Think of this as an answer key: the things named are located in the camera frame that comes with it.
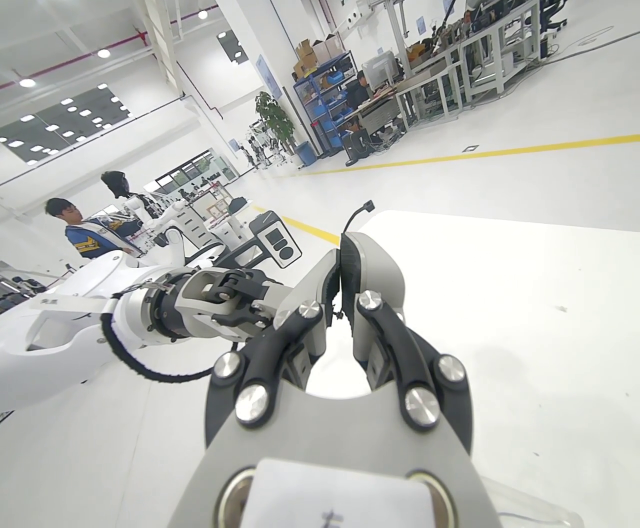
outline computer tower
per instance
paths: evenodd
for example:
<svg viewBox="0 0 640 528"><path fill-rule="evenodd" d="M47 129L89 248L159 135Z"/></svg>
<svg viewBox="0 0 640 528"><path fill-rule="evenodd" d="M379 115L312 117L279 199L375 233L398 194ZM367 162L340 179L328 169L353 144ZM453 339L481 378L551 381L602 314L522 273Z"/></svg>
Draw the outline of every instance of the computer tower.
<svg viewBox="0 0 640 528"><path fill-rule="evenodd" d="M352 132L348 136L343 137L342 144L349 156L349 161L345 164L347 167L357 163L360 159L369 157L369 154L373 152L369 133L366 130Z"/></svg>

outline yellow floor line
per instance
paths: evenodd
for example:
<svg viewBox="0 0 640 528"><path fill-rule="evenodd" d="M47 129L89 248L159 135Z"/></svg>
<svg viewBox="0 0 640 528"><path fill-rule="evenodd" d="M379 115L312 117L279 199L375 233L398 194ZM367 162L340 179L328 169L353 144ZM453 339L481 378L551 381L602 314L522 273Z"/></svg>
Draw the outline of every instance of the yellow floor line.
<svg viewBox="0 0 640 528"><path fill-rule="evenodd" d="M265 208L258 207L257 205L254 205L253 208L257 209L260 212L266 211ZM313 227L312 225L307 225L305 223L298 222L298 220L294 220L293 218L287 218L286 216L281 216L281 218L284 220L286 224L290 225L291 227L295 227L297 229L300 229L301 231L304 231L305 233L309 233L310 235L313 235L314 237L318 237L318 238L321 238L322 240L326 240L327 242L329 242L330 244L333 244L334 246L340 245L340 237L338 235L334 235L333 233L328 233L327 231L323 231L322 229L318 229L317 227Z"/></svg>
<svg viewBox="0 0 640 528"><path fill-rule="evenodd" d="M568 141L566 143L551 143L550 145L534 145L533 147L506 148L504 150L489 150L488 152L471 152L469 154L456 154L454 156L428 157L424 159L411 159L407 161L395 161L393 163L380 163L377 165L358 165L318 172L294 173L280 178L299 176L313 176L319 174L334 174L339 172L353 172L357 170L381 169L388 167L402 167L407 165L422 165L427 163L442 163L444 161L459 161L462 159L478 159L482 157L513 156L515 154L532 154L535 152L550 152L553 150L568 150L571 148L604 147L606 145L622 145L625 143L639 143L640 134L629 136L615 136L612 138L599 138L595 140Z"/></svg>

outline white tabletop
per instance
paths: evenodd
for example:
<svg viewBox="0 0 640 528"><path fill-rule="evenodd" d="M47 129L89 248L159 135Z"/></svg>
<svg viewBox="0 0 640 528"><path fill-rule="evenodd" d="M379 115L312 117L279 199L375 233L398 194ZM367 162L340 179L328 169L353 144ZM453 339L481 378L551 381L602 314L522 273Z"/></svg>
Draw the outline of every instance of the white tabletop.
<svg viewBox="0 0 640 528"><path fill-rule="evenodd" d="M467 368L478 471L586 526L637 522L640 233L399 211L361 231L403 271L408 326ZM367 391L327 356L309 392Z"/></svg>

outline blue jacket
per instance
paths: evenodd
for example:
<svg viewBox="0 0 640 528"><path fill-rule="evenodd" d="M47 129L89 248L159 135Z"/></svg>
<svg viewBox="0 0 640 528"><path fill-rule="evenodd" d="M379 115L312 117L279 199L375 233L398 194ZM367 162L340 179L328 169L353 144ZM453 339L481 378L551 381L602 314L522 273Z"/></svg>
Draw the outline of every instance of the blue jacket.
<svg viewBox="0 0 640 528"><path fill-rule="evenodd" d="M127 243L132 249L140 251L130 242L127 242L124 237L133 235L140 230L140 223L137 221L132 222L107 222L101 221L97 218L86 220L101 227L104 227L108 231L111 231L114 235L120 238L123 242ZM96 259L109 253L110 251L119 251L120 248L113 243L109 242L106 238L101 237L98 233L83 228L81 225L67 225L65 229L65 235L69 242L80 252L80 255L86 259Z"/></svg>

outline metal bolt cap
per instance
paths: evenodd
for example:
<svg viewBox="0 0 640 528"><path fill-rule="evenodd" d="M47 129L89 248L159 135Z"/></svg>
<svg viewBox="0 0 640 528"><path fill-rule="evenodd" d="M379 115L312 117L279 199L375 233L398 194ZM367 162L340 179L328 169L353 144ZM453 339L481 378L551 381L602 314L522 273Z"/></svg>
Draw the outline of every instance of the metal bolt cap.
<svg viewBox="0 0 640 528"><path fill-rule="evenodd" d="M233 376L240 366L240 356L236 352L222 354L213 365L213 373L221 380Z"/></svg>
<svg viewBox="0 0 640 528"><path fill-rule="evenodd" d="M236 417L243 424L251 424L264 415L268 404L267 389L257 383L249 385L236 400Z"/></svg>
<svg viewBox="0 0 640 528"><path fill-rule="evenodd" d="M467 377L464 365L458 358L453 356L441 356L438 360L438 368L445 379L452 383L459 383Z"/></svg>
<svg viewBox="0 0 640 528"><path fill-rule="evenodd" d="M273 318L273 328L278 330L291 315L291 310L283 310L278 312Z"/></svg>
<svg viewBox="0 0 640 528"><path fill-rule="evenodd" d="M404 408L420 427L434 425L440 418L440 404L435 394L424 387L410 388L404 396Z"/></svg>
<svg viewBox="0 0 640 528"><path fill-rule="evenodd" d="M377 310L382 306L382 296L378 292L366 290L358 295L358 304L365 310Z"/></svg>
<svg viewBox="0 0 640 528"><path fill-rule="evenodd" d="M298 313L305 319L313 319L320 313L320 304L316 300L304 301L298 307Z"/></svg>

